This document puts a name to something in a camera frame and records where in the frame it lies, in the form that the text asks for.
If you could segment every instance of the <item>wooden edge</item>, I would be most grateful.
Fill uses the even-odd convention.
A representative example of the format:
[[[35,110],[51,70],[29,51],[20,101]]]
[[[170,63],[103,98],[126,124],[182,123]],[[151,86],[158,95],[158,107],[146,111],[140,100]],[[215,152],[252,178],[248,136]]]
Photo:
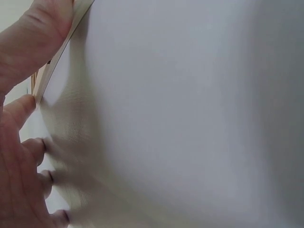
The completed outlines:
[[[69,40],[71,39],[73,33],[75,32],[77,26],[79,25],[81,19],[84,17],[86,12],[89,10],[91,5],[95,0],[77,0],[74,5],[74,18],[72,23],[72,28],[64,41],[63,45],[59,51],[54,55],[50,64],[46,64],[43,69],[41,69],[41,74],[38,74],[37,82],[34,88],[34,96],[36,98],[36,103],[40,104],[43,94],[47,88],[48,82],[52,77],[52,74],[57,66],[57,63],[64,52]]]

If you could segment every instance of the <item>hand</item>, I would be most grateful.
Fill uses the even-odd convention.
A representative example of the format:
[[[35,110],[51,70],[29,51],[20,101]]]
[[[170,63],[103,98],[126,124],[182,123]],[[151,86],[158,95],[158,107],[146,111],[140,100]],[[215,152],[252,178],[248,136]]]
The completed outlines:
[[[72,0],[34,0],[14,25],[0,34],[0,228],[66,228],[64,211],[48,213],[52,178],[37,174],[44,156],[41,139],[20,142],[19,130],[35,110],[26,95],[3,107],[5,95],[47,63],[72,23]]]

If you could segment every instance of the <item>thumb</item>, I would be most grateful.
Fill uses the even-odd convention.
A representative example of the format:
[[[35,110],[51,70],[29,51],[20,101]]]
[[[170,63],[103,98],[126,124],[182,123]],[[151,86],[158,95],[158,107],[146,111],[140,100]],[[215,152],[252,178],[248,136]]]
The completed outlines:
[[[6,95],[46,64],[72,24],[73,0],[34,0],[30,9],[0,33],[0,93]]]

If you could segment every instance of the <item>finger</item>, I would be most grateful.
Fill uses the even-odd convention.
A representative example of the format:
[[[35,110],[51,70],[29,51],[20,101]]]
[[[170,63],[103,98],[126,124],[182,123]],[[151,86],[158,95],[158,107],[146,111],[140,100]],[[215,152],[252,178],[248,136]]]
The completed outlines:
[[[21,129],[35,108],[35,98],[32,95],[24,95],[4,106],[3,110],[11,114],[18,128]]]
[[[30,9],[0,34],[0,93],[7,94],[55,55],[72,17],[72,0],[34,0]]]
[[[39,166],[44,158],[46,147],[42,139],[28,139],[22,145],[32,154],[37,166]]]
[[[53,178],[50,171],[44,170],[41,173],[38,173],[38,179],[42,185],[44,198],[48,198],[52,191]]]
[[[56,228],[67,228],[70,221],[67,213],[64,210],[58,210],[51,215],[53,223]]]

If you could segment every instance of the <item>white wall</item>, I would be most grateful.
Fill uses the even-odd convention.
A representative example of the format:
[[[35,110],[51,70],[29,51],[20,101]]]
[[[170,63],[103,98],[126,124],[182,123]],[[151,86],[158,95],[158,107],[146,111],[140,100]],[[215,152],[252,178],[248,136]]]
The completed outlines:
[[[20,16],[30,7],[33,0],[2,0],[0,2],[0,32],[17,21]],[[15,86],[6,96],[4,104],[30,93],[29,79]],[[28,125],[20,131],[20,139],[23,141],[29,137]]]

